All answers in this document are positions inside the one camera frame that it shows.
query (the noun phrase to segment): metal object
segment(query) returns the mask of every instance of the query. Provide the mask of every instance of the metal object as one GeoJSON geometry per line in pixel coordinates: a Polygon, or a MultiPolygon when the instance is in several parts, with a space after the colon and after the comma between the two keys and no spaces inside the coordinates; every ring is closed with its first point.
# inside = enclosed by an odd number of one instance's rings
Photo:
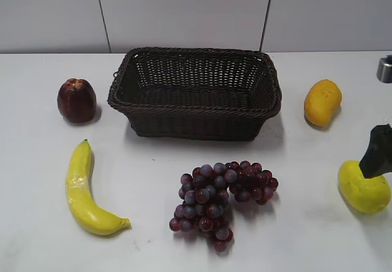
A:
{"type": "Polygon", "coordinates": [[[392,55],[380,59],[377,78],[384,83],[392,83],[392,55]]]}

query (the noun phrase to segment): dark brown wicker basket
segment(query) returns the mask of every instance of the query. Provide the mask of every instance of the dark brown wicker basket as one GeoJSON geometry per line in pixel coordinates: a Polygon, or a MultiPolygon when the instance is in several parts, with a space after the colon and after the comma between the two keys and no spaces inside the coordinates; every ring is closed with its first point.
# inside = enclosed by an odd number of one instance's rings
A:
{"type": "Polygon", "coordinates": [[[115,73],[108,103],[140,136],[253,140],[281,99],[264,53],[136,48],[115,73]]]}

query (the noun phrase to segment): yellow banana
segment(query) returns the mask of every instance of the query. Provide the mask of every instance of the yellow banana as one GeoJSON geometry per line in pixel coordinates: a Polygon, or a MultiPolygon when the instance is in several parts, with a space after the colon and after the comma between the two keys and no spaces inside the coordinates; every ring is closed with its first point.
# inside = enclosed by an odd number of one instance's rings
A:
{"type": "Polygon", "coordinates": [[[98,235],[109,235],[130,227],[130,222],[129,219],[99,208],[92,199],[88,184],[91,155],[87,139],[73,151],[66,179],[68,205],[72,215],[84,229],[98,235]]]}

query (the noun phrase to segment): red apple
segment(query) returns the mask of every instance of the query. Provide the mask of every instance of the red apple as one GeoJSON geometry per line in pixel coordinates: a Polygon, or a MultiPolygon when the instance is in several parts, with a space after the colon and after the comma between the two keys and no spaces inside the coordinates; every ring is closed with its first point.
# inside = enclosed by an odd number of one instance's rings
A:
{"type": "Polygon", "coordinates": [[[96,94],[86,80],[71,78],[61,85],[57,106],[60,114],[69,122],[88,122],[96,114],[96,94]]]}

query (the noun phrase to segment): white table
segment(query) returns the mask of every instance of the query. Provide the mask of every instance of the white table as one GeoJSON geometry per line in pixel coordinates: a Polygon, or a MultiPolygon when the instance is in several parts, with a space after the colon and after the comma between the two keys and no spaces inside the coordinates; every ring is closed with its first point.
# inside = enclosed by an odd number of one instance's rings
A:
{"type": "Polygon", "coordinates": [[[337,189],[343,161],[361,159],[370,130],[392,123],[392,85],[375,77],[386,54],[272,54],[282,110],[250,143],[138,137],[106,102],[123,55],[0,55],[0,271],[392,271],[392,206],[353,213],[337,189]],[[59,114],[58,89],[71,77],[94,87],[98,122],[70,126],[59,114]],[[339,85],[343,101],[319,131],[305,122],[303,101],[324,78],[339,85]],[[96,202],[129,217],[132,230],[94,236],[68,210],[65,177],[84,138],[95,155],[96,202]],[[280,185],[265,207],[234,205],[229,252],[174,236],[168,222],[181,203],[180,175],[243,159],[260,161],[280,185]]]}

